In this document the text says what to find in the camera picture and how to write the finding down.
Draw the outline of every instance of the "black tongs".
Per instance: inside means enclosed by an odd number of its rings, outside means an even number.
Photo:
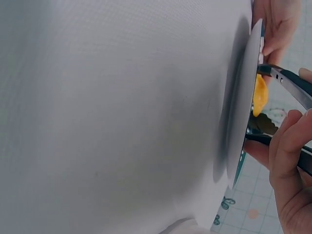
[[[258,65],[257,73],[274,78],[306,110],[312,108],[312,84],[301,79],[295,73],[269,64]]]
[[[270,76],[278,81],[306,109],[312,108],[312,84],[301,79],[295,73],[269,64],[258,65],[258,74]],[[248,140],[270,145],[271,137],[267,135],[246,134]],[[298,167],[312,176],[312,149],[304,146],[301,150]]]

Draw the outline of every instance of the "yellow object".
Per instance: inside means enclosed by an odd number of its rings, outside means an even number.
[[[253,93],[253,116],[258,115],[269,101],[269,89],[261,75],[257,74]]]

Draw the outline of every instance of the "grid pattern mat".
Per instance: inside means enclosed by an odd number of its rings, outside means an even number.
[[[312,0],[302,1],[299,27],[281,66],[298,73],[300,67],[312,69]],[[304,108],[284,88],[272,81],[270,102],[264,112],[279,126],[291,109]],[[227,190],[212,231],[219,234],[283,234],[269,171],[247,155],[236,187]]]

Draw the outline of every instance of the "white plate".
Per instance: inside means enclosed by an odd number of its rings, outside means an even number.
[[[259,20],[252,29],[244,53],[241,67],[237,74],[237,81],[233,92],[231,103],[228,133],[226,139],[227,147],[227,174],[230,189],[236,183],[236,172],[242,162],[239,161],[247,131],[250,116],[255,78],[257,73],[262,20]]]

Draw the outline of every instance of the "white backdrop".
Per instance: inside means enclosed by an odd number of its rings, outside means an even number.
[[[10,0],[0,16],[0,233],[209,228],[250,1]]]

